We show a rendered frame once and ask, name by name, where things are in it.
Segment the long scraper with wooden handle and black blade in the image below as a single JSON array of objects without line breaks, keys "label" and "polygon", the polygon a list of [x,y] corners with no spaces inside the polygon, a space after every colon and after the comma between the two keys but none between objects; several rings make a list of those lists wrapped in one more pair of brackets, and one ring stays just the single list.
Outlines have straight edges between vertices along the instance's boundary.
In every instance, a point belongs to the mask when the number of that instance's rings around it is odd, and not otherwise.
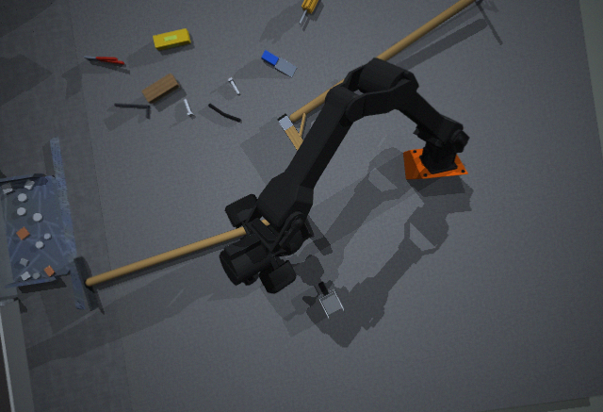
[{"label": "long scraper with wooden handle and black blade", "polygon": [[90,311],[93,311],[94,309],[98,308],[99,305],[98,305],[98,302],[97,302],[97,299],[96,299],[92,286],[112,280],[112,278],[115,278],[115,277],[118,277],[121,275],[125,275],[130,272],[135,272],[135,271],[174,259],[176,257],[182,256],[182,255],[187,255],[187,254],[202,250],[204,248],[225,242],[230,239],[235,239],[235,238],[238,238],[238,237],[241,237],[244,235],[247,235],[247,233],[246,233],[244,227],[242,226],[237,229],[216,235],[216,236],[208,238],[208,239],[203,239],[203,240],[191,243],[189,245],[168,251],[168,252],[160,254],[160,255],[148,257],[148,258],[142,259],[140,261],[119,267],[117,269],[114,269],[114,270],[111,270],[108,272],[103,272],[103,274],[94,276],[92,278],[89,277],[83,256],[75,257],[73,259],[73,262],[76,267],[82,288],[84,290]]}]

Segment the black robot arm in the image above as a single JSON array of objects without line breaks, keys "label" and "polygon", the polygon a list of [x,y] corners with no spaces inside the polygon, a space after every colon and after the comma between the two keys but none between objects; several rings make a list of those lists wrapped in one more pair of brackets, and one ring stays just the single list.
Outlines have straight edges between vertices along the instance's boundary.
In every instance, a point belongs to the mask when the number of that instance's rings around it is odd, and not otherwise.
[{"label": "black robot arm", "polygon": [[[250,235],[220,252],[220,262],[236,286],[254,283],[273,256],[295,254],[314,233],[307,221],[314,187],[353,122],[393,109],[413,121],[413,134],[426,141],[419,159],[430,174],[457,169],[470,137],[464,126],[439,114],[417,92],[414,75],[378,58],[350,71],[331,88],[325,105],[286,170],[259,195],[245,224]],[[354,93],[360,91],[362,95]],[[270,225],[260,220],[264,217]]]}]

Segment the yellow-handled screwdriver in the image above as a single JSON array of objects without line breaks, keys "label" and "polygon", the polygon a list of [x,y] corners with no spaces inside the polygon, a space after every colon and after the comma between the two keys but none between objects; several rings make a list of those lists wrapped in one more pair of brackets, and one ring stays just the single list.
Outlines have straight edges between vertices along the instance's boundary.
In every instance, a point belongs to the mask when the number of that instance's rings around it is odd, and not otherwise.
[{"label": "yellow-handled screwdriver", "polygon": [[302,20],[303,20],[303,18],[305,16],[306,12],[310,12],[310,13],[313,12],[313,10],[314,10],[317,2],[318,2],[318,0],[304,0],[303,1],[301,7],[304,10],[304,13],[303,13],[303,15],[302,15],[302,17],[301,17],[301,19],[299,21],[299,24],[302,23]]}]

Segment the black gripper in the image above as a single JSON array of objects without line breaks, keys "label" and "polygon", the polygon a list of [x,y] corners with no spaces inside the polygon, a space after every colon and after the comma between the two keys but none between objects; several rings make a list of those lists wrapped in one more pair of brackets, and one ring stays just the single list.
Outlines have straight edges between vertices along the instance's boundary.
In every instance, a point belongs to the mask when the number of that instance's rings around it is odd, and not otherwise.
[{"label": "black gripper", "polygon": [[[245,222],[249,217],[253,207],[257,201],[254,194],[249,194],[225,208],[225,212],[233,227],[239,228],[243,225],[247,235],[250,235],[250,229]],[[277,293],[289,284],[295,281],[297,274],[295,273],[289,260],[284,261],[278,256],[271,258],[271,264],[259,273],[259,278],[262,281],[268,293]]]}]

